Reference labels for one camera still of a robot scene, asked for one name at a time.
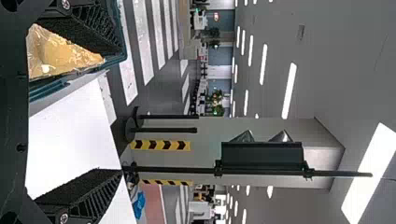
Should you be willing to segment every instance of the black metal bracket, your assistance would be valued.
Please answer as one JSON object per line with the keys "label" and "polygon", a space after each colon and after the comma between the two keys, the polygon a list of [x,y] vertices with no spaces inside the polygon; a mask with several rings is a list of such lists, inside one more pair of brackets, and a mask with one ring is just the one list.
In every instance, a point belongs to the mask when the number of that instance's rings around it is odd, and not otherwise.
{"label": "black metal bracket", "polygon": [[216,160],[215,161],[215,177],[222,177],[222,165],[221,165],[221,160]]}

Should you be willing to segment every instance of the ceiling light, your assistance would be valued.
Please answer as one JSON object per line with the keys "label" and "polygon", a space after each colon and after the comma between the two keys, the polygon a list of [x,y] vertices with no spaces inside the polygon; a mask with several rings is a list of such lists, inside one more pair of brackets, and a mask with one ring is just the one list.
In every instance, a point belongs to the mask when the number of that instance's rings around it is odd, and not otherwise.
{"label": "ceiling light", "polygon": [[233,57],[233,66],[232,66],[232,70],[234,70],[235,68],[235,57]]}
{"label": "ceiling light", "polygon": [[241,34],[241,27],[238,26],[236,29],[236,47],[239,49],[239,35]]}
{"label": "ceiling light", "polygon": [[242,47],[241,47],[241,54],[245,54],[245,30],[242,31]]}
{"label": "ceiling light", "polygon": [[248,113],[248,90],[245,90],[244,116]]}
{"label": "ceiling light", "polygon": [[251,66],[251,57],[253,56],[253,35],[250,36],[250,41],[248,45],[248,60],[247,64],[250,67]]}
{"label": "ceiling light", "polygon": [[288,84],[286,86],[285,101],[283,102],[282,119],[287,119],[289,115],[291,95],[293,93],[294,79],[296,78],[297,65],[290,64]]}
{"label": "ceiling light", "polygon": [[250,185],[247,185],[247,196],[250,194]]}
{"label": "ceiling light", "polygon": [[387,170],[396,150],[394,139],[396,132],[379,123],[358,170],[358,172],[372,173],[373,177],[353,179],[341,206],[350,224],[359,223],[379,181]]}
{"label": "ceiling light", "polygon": [[235,101],[233,101],[233,118],[235,118]]}
{"label": "ceiling light", "polygon": [[235,65],[235,73],[233,74],[233,83],[238,82],[238,64]]}
{"label": "ceiling light", "polygon": [[268,47],[266,44],[262,47],[262,68],[260,70],[260,85],[264,84],[264,74],[265,74],[265,65],[267,62],[267,50]]}
{"label": "ceiling light", "polygon": [[242,224],[247,223],[247,210],[244,209],[244,215],[242,215]]}
{"label": "ceiling light", "polygon": [[233,215],[235,217],[238,215],[238,201],[235,201],[235,208],[233,210]]}
{"label": "ceiling light", "polygon": [[272,198],[273,192],[274,192],[274,186],[268,186],[268,188],[267,188],[267,195],[268,195],[268,198],[269,198],[269,199]]}

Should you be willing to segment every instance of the blue wall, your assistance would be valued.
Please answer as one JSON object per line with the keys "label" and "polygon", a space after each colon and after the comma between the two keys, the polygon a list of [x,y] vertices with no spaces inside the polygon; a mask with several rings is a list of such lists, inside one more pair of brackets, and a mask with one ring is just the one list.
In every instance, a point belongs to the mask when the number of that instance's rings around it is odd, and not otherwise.
{"label": "blue wall", "polygon": [[[219,13],[219,21],[214,21],[213,14]],[[235,10],[208,10],[206,12],[208,27],[218,27],[221,31],[233,31],[235,24]]]}
{"label": "blue wall", "polygon": [[209,95],[212,95],[215,87],[223,93],[231,93],[231,79],[208,79]]}
{"label": "blue wall", "polygon": [[209,65],[232,65],[233,47],[209,49]]}

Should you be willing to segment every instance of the gray floor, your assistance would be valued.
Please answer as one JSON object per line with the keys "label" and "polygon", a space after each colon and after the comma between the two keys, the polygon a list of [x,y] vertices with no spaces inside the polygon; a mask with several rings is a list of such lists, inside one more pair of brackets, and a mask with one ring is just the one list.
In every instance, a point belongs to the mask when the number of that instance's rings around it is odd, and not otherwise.
{"label": "gray floor", "polygon": [[[140,112],[145,114],[150,111],[151,114],[182,114],[184,110],[184,102],[181,97],[181,87],[187,73],[190,73],[191,83],[195,79],[195,62],[190,62],[184,76],[180,74],[180,60],[178,52],[175,52],[170,60],[166,61],[165,66],[159,70],[157,51],[155,48],[154,38],[154,22],[151,16],[148,16],[148,29],[150,36],[151,54],[154,67],[154,78],[147,86],[144,85],[142,76],[142,66],[140,62],[140,53],[136,36],[136,25],[134,22],[134,10],[132,1],[124,1],[125,14],[128,23],[128,31],[130,37],[130,45],[132,56],[134,59],[134,72],[136,77],[138,95],[129,104],[125,104],[125,96],[121,84],[120,69],[116,66],[110,69],[107,74],[114,107],[117,114],[117,120],[112,124],[111,129],[114,135],[116,147],[119,155],[122,154],[128,142],[124,139],[124,123],[132,113],[134,106],[140,106]],[[147,13],[152,15],[151,1],[146,2]],[[161,1],[162,17],[163,17],[163,1]],[[165,19],[163,22],[163,42],[166,43],[165,35]],[[174,44],[174,32],[172,30],[172,41]],[[165,59],[167,55],[167,45],[164,44]]]}

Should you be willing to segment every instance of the metal stand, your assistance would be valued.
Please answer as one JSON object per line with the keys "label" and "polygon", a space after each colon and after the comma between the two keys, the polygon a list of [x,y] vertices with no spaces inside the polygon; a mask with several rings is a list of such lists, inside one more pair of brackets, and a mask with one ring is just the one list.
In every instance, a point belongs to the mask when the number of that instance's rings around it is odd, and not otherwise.
{"label": "metal stand", "polygon": [[198,119],[197,115],[138,115],[139,106],[135,106],[132,116],[125,123],[125,139],[134,140],[135,133],[198,133],[195,127],[190,128],[142,128],[145,119]]}
{"label": "metal stand", "polygon": [[138,173],[198,174],[214,175],[216,177],[222,177],[223,175],[288,175],[302,176],[305,179],[312,179],[314,176],[335,178],[373,177],[370,173],[360,173],[355,171],[316,171],[309,167],[306,167],[301,171],[260,169],[260,167],[223,167],[221,165],[221,161],[216,161],[216,166],[213,168],[137,166],[137,164],[133,162],[131,166],[122,166],[122,170],[134,175],[137,175]]}

